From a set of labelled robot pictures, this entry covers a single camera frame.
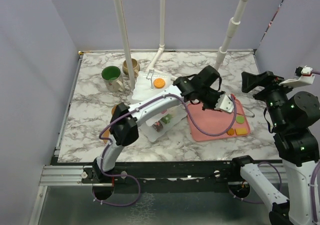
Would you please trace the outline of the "green round biscuit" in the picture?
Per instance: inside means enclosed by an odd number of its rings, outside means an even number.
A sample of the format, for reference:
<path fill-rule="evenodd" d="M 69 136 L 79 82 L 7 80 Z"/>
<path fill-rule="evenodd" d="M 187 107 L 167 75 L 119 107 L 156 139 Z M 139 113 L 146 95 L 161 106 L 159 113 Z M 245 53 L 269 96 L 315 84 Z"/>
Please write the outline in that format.
<path fill-rule="evenodd" d="M 243 124 L 243 123 L 245 122 L 245 117 L 242 116 L 242 115 L 237 115 L 237 116 L 236 116 L 236 122 L 237 122 L 238 124 Z"/>

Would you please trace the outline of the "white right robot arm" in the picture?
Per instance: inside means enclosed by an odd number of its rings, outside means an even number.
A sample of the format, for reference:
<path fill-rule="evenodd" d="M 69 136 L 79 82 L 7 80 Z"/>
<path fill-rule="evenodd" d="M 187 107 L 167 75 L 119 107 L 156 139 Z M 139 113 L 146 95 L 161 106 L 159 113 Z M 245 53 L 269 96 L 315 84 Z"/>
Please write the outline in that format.
<path fill-rule="evenodd" d="M 236 181 L 245 180 L 257 193 L 273 225 L 317 225 L 320 222 L 317 183 L 320 152 L 318 141 L 309 129 L 320 118 L 320 102 L 306 91 L 287 97 L 294 88 L 311 85 L 315 80 L 310 67 L 298 68 L 296 75 L 295 79 L 285 79 L 271 71 L 241 74 L 243 93 L 261 87 L 254 99 L 266 104 L 271 118 L 268 128 L 285 169 L 289 195 L 277 190 L 248 155 L 234 158 L 229 174 Z"/>

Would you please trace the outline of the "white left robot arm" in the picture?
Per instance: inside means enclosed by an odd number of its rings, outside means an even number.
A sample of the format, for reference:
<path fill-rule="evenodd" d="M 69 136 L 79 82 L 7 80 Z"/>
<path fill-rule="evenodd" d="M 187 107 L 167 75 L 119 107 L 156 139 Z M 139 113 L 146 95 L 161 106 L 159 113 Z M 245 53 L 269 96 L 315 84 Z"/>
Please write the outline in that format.
<path fill-rule="evenodd" d="M 117 105 L 109 125 L 98 136 L 106 142 L 106 147 L 95 160 L 94 178 L 101 183 L 106 182 L 123 148 L 139 138 L 138 128 L 169 108 L 197 100 L 203 110 L 231 113 L 235 108 L 234 99 L 224 91 L 211 88 L 216 80 L 222 80 L 219 72 L 208 65 L 197 74 L 178 77 L 164 91 L 145 101 L 129 106 L 124 103 Z"/>

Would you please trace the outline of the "orange chip cookie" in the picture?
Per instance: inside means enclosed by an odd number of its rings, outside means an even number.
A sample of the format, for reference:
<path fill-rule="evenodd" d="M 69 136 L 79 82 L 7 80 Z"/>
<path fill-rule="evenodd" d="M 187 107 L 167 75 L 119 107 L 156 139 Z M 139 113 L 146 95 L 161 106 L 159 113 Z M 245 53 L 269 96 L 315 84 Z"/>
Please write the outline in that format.
<path fill-rule="evenodd" d="M 227 134 L 228 136 L 233 136 L 233 135 L 235 134 L 235 130 L 234 130 L 233 128 L 230 128 L 230 129 L 226 132 L 226 134 Z"/>

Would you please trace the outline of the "orange sandwich biscuit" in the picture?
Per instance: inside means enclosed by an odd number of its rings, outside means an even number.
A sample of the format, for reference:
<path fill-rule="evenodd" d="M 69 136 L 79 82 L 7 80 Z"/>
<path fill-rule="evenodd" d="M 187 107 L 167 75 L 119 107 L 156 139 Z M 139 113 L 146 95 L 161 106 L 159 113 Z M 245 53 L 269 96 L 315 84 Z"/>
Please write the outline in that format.
<path fill-rule="evenodd" d="M 153 86 L 156 88 L 156 89 L 162 89 L 164 88 L 166 85 L 166 81 L 163 79 L 163 78 L 156 78 L 154 81 L 153 81 Z"/>

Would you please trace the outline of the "green swiss roll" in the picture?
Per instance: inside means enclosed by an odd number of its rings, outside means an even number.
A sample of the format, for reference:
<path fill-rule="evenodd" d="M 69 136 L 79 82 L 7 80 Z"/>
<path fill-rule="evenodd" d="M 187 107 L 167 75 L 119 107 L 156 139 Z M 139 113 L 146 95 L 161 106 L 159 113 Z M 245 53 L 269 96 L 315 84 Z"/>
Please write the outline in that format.
<path fill-rule="evenodd" d="M 168 124 L 171 121 L 171 119 L 172 119 L 172 117 L 170 117 L 170 116 L 164 116 L 163 118 L 161 118 L 161 121 L 164 124 Z"/>

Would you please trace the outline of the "three tier white stand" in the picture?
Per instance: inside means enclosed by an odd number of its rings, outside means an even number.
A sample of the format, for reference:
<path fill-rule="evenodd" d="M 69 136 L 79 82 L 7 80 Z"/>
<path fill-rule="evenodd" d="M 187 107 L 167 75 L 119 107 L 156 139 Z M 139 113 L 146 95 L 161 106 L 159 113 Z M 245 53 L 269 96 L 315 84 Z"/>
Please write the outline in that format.
<path fill-rule="evenodd" d="M 164 79 L 166 85 L 161 89 L 155 88 L 153 81 L 156 78 Z M 132 117 L 137 119 L 137 125 L 150 142 L 155 142 L 187 116 L 182 102 L 176 98 L 180 93 L 180 90 L 173 86 L 171 74 L 158 73 L 154 70 L 138 72 L 131 97 L 134 104 L 129 106 L 129 110 L 134 112 Z M 168 124 L 161 121 L 165 116 L 172 117 Z M 152 127 L 158 121 L 163 125 L 163 130 L 160 132 Z"/>

